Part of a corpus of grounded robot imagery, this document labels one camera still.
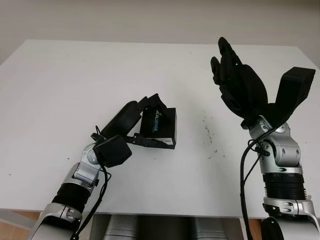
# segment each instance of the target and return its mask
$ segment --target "robotic arm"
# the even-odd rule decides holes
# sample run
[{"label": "robotic arm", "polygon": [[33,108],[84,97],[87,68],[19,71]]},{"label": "robotic arm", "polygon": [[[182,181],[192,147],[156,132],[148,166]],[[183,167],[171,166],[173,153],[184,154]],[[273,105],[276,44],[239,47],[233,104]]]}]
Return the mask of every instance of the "robotic arm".
[{"label": "robotic arm", "polygon": [[[144,97],[140,102],[128,102],[101,132],[96,127],[97,133],[91,135],[95,143],[84,148],[81,161],[70,169],[56,196],[35,223],[28,240],[79,239],[80,231],[97,210],[106,191],[110,178],[105,167],[121,165],[132,155],[127,143],[150,148],[169,148],[166,143],[145,138],[139,133],[135,133],[133,137],[127,136],[140,120],[141,113],[152,108],[159,109],[171,120],[166,105],[155,94],[149,98]],[[80,226],[82,212],[93,189],[98,185],[101,170],[104,172],[104,185],[96,204]]]},{"label": "robotic arm", "polygon": [[286,123],[307,98],[315,70],[293,67],[282,76],[275,103],[268,103],[265,86],[254,70],[242,64],[225,38],[219,39],[218,46],[221,61],[216,57],[211,59],[214,83],[219,85],[227,107],[243,118],[241,126],[249,129],[252,137],[240,165],[241,208],[248,239],[253,238],[244,193],[247,178],[243,171],[245,157],[256,145],[265,183],[263,207],[269,214],[261,225],[262,239],[319,240],[320,227],[313,202],[308,200],[304,189],[301,150],[291,138]]}]

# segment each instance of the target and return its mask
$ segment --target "table surface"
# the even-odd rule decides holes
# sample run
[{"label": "table surface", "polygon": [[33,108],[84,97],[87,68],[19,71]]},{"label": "table surface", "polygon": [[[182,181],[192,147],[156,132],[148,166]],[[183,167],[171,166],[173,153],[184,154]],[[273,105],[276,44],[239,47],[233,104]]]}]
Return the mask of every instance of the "table surface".
[{"label": "table surface", "polygon": [[[269,102],[284,72],[316,69],[309,97],[288,123],[320,216],[319,69],[296,47],[233,48],[261,77]],[[175,150],[130,145],[132,157],[109,169],[98,212],[241,216],[240,158],[250,136],[220,98],[212,56],[220,59],[217,45],[26,40],[0,66],[0,208],[43,210],[92,142],[95,125],[102,129],[127,102],[159,93],[177,110]],[[255,159],[248,155],[247,170]],[[249,217],[266,216],[264,195],[256,167],[246,183]]]}]

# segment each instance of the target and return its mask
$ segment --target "white wall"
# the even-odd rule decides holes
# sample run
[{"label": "white wall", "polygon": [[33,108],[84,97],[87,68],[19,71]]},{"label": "white wall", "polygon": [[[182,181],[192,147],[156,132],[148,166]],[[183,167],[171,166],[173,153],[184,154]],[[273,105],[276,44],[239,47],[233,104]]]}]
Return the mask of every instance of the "white wall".
[{"label": "white wall", "polygon": [[320,67],[320,1],[0,0],[0,64],[25,39],[216,44],[220,36],[298,46]]}]

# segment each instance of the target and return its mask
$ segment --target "black box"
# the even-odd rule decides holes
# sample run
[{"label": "black box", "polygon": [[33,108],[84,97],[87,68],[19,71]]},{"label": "black box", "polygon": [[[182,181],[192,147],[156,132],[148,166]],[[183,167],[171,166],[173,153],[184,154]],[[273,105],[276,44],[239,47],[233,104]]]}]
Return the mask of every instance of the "black box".
[{"label": "black box", "polygon": [[177,140],[176,108],[167,108],[166,111],[168,117],[157,108],[144,110],[140,134],[147,139],[156,139],[168,144],[169,149],[175,149]]}]

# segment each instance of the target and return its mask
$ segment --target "wire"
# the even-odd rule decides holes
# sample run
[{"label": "wire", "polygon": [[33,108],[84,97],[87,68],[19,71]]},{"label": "wire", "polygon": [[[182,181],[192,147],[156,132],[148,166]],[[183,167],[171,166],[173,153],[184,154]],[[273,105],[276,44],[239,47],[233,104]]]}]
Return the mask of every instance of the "wire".
[{"label": "wire", "polygon": [[248,141],[248,146],[246,147],[246,149],[244,150],[242,157],[241,157],[241,161],[240,161],[240,201],[241,201],[241,210],[242,210],[242,216],[243,216],[243,221],[244,221],[244,225],[245,225],[245,230],[246,230],[246,235],[248,240],[253,240],[253,237],[251,235],[250,232],[250,226],[249,226],[249,219],[248,219],[248,213],[247,213],[247,206],[246,206],[246,197],[245,197],[245,183],[248,177],[246,177],[244,179],[244,168],[245,168],[245,160],[246,160],[246,156],[248,154],[248,152],[250,150],[253,150],[252,147],[255,144],[259,144],[259,142],[264,139],[266,136],[268,136],[269,134],[271,134],[272,132],[274,132],[276,129],[278,129],[280,126],[274,127],[270,130],[268,130],[267,132],[265,132],[264,134],[260,135],[259,137],[257,137],[256,139],[254,139],[253,141]]},{"label": "wire", "polygon": [[102,198],[105,195],[105,192],[107,190],[107,186],[108,186],[108,181],[111,179],[112,175],[111,173],[107,172],[105,166],[99,161],[99,158],[97,157],[97,161],[100,164],[102,171],[104,173],[104,184],[102,185],[101,189],[100,189],[100,194],[98,199],[96,200],[94,206],[92,207],[91,211],[89,212],[88,216],[85,218],[85,220],[83,221],[83,223],[81,224],[81,226],[79,227],[78,231],[72,236],[72,239],[74,240],[78,240],[79,239],[79,234],[81,233],[81,231],[86,227],[86,225],[89,223],[90,219],[92,218],[92,216],[94,215],[94,213],[96,212],[97,208],[99,207],[100,203],[102,202]]},{"label": "wire", "polygon": [[252,172],[252,170],[255,168],[255,166],[257,165],[257,163],[259,162],[261,157],[261,154],[258,154],[258,158],[255,160],[254,164],[252,165],[252,167],[250,168],[249,172],[247,173],[247,175],[244,178],[244,183],[246,183],[247,178],[249,177],[250,173]]},{"label": "wire", "polygon": [[97,125],[95,125],[95,130],[96,130],[97,134],[101,135],[100,129],[99,129],[99,127]]}]

